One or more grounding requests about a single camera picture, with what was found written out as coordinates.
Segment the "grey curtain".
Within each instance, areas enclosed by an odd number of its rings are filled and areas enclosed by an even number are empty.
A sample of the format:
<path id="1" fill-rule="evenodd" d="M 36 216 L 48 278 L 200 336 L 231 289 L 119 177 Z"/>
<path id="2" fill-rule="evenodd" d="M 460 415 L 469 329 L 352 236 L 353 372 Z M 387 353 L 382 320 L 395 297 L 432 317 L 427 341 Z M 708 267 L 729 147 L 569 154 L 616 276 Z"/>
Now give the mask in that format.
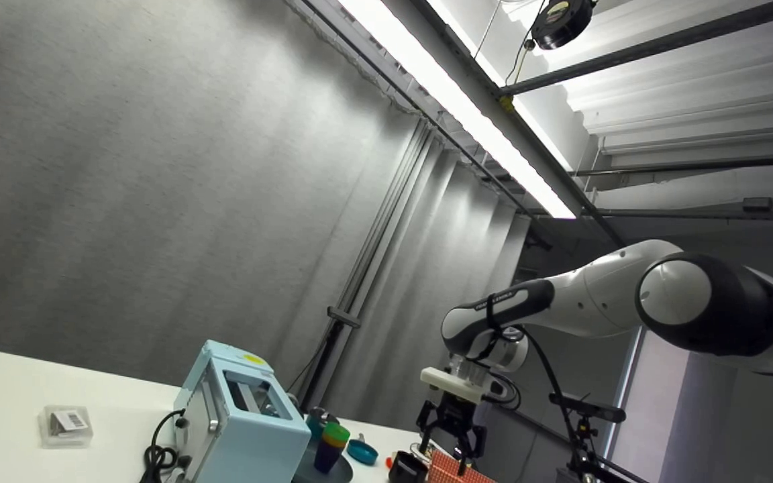
<path id="1" fill-rule="evenodd" d="M 531 221 L 424 120 L 389 181 L 337 304 L 362 326 L 340 336 L 314 407 L 414 430 L 432 394 L 421 370 L 448 361 L 443 317 L 512 283 Z"/>

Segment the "red checkered box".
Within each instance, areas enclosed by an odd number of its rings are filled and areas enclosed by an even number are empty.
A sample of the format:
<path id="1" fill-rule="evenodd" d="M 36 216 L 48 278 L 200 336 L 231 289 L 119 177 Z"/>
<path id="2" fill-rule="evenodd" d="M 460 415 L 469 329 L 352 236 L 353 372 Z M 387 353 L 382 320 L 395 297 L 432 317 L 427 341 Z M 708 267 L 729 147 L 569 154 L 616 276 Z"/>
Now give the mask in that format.
<path id="1" fill-rule="evenodd" d="M 434 449 L 429 456 L 427 483 L 498 483 L 467 465 L 461 466 L 457 459 L 441 450 Z"/>

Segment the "long ceiling light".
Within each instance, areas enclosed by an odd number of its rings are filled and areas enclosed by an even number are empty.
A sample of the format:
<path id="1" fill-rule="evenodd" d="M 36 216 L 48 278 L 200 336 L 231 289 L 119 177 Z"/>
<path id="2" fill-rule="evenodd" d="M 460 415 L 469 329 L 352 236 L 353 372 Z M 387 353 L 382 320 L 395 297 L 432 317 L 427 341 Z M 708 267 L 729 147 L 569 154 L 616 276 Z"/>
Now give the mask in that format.
<path id="1" fill-rule="evenodd" d="M 537 173 L 525 156 L 481 112 L 464 89 L 444 70 L 381 0 L 338 0 L 338 3 L 368 31 L 399 64 L 447 110 L 461 127 L 523 187 L 550 217 L 574 219 L 578 213 L 568 207 Z"/>

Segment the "window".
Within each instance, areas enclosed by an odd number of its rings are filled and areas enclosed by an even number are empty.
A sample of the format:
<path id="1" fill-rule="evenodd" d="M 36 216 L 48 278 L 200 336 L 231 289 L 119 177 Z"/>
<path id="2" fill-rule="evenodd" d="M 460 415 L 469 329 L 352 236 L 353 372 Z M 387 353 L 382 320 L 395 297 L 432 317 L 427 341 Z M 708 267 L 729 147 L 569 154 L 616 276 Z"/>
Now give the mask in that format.
<path id="1" fill-rule="evenodd" d="M 642 329 L 626 371 L 619 403 L 627 418 L 611 432 L 605 459 L 660 483 L 690 354 Z"/>

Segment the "clear plastic box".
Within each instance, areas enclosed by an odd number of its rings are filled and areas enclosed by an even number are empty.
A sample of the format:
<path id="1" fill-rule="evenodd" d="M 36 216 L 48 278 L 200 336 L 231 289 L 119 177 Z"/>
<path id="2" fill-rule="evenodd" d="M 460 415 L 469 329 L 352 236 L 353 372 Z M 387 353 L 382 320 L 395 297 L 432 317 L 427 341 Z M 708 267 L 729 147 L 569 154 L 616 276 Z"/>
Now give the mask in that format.
<path id="1" fill-rule="evenodd" d="M 43 449 L 83 449 L 94 438 L 94 425 L 84 406 L 47 405 L 37 422 Z"/>

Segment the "black round ceiling reel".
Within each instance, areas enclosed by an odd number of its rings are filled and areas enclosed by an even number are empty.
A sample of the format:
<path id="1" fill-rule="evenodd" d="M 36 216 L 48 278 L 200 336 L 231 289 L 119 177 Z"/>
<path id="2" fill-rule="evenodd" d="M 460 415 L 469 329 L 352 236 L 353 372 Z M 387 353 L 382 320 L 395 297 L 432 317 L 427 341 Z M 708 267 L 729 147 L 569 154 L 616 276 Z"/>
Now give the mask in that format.
<path id="1" fill-rule="evenodd" d="M 575 40 L 588 28 L 596 4 L 597 0 L 550 0 L 531 25 L 535 46 L 552 51 Z"/>

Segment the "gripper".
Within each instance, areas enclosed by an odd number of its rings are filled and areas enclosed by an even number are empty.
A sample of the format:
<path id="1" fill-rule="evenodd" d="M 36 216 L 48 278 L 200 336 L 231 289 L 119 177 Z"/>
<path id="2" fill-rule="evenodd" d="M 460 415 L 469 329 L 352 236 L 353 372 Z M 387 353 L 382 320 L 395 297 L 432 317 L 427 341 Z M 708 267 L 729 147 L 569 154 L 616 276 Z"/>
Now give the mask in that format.
<path id="1" fill-rule="evenodd" d="M 476 421 L 476 410 L 481 402 L 464 400 L 451 392 L 443 392 L 440 403 L 425 402 L 416 426 L 421 436 L 420 449 L 427 449 L 436 431 L 457 436 L 454 458 L 459 462 L 457 475 L 465 475 L 473 461 L 481 458 L 486 449 L 487 428 Z"/>

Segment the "grey plate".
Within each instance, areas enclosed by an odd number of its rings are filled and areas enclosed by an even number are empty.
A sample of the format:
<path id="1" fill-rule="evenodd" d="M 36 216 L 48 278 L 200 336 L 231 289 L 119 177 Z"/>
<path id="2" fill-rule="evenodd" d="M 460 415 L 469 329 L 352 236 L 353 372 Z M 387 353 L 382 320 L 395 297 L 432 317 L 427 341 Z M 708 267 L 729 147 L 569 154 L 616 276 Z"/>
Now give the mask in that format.
<path id="1" fill-rule="evenodd" d="M 307 444 L 303 459 L 291 483 L 352 483 L 354 471 L 344 455 L 341 455 L 329 473 L 322 473 L 314 467 L 318 443 Z"/>

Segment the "blue lid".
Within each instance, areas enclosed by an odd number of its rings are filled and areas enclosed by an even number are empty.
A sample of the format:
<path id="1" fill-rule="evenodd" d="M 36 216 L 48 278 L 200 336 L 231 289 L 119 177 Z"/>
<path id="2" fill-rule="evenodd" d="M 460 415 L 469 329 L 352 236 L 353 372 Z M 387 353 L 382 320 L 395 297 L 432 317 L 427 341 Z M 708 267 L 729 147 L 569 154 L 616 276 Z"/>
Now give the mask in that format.
<path id="1" fill-rule="evenodd" d="M 346 453 L 359 464 L 370 467 L 374 467 L 377 464 L 378 452 L 365 440 L 365 436 L 362 433 L 359 433 L 356 438 L 352 438 L 347 442 Z"/>

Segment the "light blue toaster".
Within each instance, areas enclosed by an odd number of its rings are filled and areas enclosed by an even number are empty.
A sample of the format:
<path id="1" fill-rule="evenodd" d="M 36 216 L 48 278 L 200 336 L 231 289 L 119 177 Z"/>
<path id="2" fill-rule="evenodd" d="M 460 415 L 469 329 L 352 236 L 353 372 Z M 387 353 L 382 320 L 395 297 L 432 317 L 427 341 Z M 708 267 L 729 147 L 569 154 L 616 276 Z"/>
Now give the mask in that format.
<path id="1" fill-rule="evenodd" d="M 263 358 L 208 340 L 178 392 L 174 483 L 292 483 L 311 432 Z"/>

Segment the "stand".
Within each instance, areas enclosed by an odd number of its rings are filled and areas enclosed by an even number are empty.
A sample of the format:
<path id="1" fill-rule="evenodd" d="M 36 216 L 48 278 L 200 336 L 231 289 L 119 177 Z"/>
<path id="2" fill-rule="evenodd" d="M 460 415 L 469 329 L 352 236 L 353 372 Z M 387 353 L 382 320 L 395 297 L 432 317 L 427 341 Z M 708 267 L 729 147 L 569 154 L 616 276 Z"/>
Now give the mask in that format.
<path id="1" fill-rule="evenodd" d="M 340 336 L 346 330 L 353 332 L 362 326 L 362 322 L 356 316 L 347 313 L 335 306 L 326 308 L 326 315 L 329 318 L 328 327 L 319 343 L 318 349 L 314 352 L 313 358 L 306 370 L 303 371 L 304 383 L 300 391 L 299 403 L 300 409 L 307 412 L 316 403 L 315 394 L 324 378 L 328 364 L 340 343 Z"/>

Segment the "teal cup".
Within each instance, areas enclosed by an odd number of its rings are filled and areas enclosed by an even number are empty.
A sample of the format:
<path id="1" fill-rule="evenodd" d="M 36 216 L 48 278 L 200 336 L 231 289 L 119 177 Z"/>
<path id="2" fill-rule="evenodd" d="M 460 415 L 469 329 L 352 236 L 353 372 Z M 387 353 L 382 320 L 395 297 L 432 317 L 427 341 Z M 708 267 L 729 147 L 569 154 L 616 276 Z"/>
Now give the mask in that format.
<path id="1" fill-rule="evenodd" d="M 331 412 L 322 407 L 313 407 L 306 414 L 306 425 L 310 430 L 310 443 L 317 443 L 327 424 L 340 424 L 340 420 Z"/>

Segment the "stack of coloured cups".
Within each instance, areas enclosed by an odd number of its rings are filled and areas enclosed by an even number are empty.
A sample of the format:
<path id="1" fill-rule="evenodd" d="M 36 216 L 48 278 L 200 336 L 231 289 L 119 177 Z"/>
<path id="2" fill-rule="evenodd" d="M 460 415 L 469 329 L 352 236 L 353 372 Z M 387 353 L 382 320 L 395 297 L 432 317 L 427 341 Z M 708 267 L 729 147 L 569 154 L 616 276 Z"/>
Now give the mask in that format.
<path id="1" fill-rule="evenodd" d="M 350 440 L 350 431 L 343 425 L 328 422 L 323 428 L 315 452 L 313 467 L 322 474 L 328 474 L 341 458 Z"/>

